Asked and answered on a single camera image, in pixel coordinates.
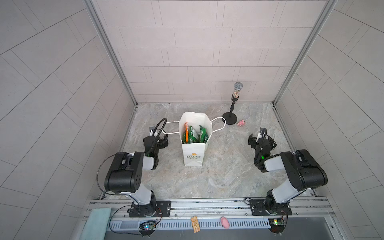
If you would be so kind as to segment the orange Fox's fruits candy bag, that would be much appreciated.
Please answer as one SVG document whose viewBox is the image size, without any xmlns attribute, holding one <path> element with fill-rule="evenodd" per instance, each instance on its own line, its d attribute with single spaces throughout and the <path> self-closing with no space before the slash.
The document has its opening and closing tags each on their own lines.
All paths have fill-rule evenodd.
<svg viewBox="0 0 384 240">
<path fill-rule="evenodd" d="M 189 143 L 189 131 L 190 131 L 190 126 L 188 125 L 188 123 L 184 124 L 184 128 L 185 128 L 185 134 L 184 134 L 183 140 L 184 140 L 185 144 L 188 144 Z"/>
</svg>

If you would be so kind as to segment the white paper bag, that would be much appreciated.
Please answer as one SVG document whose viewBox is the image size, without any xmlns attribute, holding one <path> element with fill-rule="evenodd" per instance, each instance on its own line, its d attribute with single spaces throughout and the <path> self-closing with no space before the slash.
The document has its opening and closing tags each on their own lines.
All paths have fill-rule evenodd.
<svg viewBox="0 0 384 240">
<path fill-rule="evenodd" d="M 222 120 L 223 127 L 214 130 L 213 122 Z M 186 112 L 177 122 L 179 134 L 182 143 L 184 165 L 186 167 L 201 167 L 205 158 L 205 153 L 213 133 L 218 132 L 227 124 L 223 117 L 210 120 L 206 114 Z"/>
</svg>

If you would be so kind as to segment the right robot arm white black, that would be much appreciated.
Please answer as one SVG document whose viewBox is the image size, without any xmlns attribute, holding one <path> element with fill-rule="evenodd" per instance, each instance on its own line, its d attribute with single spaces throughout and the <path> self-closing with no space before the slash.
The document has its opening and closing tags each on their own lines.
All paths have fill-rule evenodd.
<svg viewBox="0 0 384 240">
<path fill-rule="evenodd" d="M 248 137 L 248 145 L 255 150 L 254 165 L 262 173 L 284 170 L 287 179 L 278 187 L 269 190 L 263 202 L 249 200 L 248 205 L 256 215 L 291 215 L 289 202 L 308 189 L 316 189 L 328 183 L 328 176 L 312 155 L 305 149 L 294 152 L 281 152 L 272 155 L 277 146 L 267 130 L 260 129 L 256 137 Z"/>
</svg>

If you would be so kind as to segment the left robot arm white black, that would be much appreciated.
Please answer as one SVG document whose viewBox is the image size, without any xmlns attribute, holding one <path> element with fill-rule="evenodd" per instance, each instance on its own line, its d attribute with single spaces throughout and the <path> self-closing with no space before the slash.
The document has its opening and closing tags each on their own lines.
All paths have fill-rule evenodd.
<svg viewBox="0 0 384 240">
<path fill-rule="evenodd" d="M 109 195 L 125 195 L 133 200 L 130 218 L 169 217 L 170 201 L 156 200 L 155 193 L 141 184 L 144 170 L 155 170 L 159 151 L 167 147 L 168 137 L 148 136 L 143 139 L 145 151 L 116 153 L 106 175 L 104 188 Z"/>
</svg>

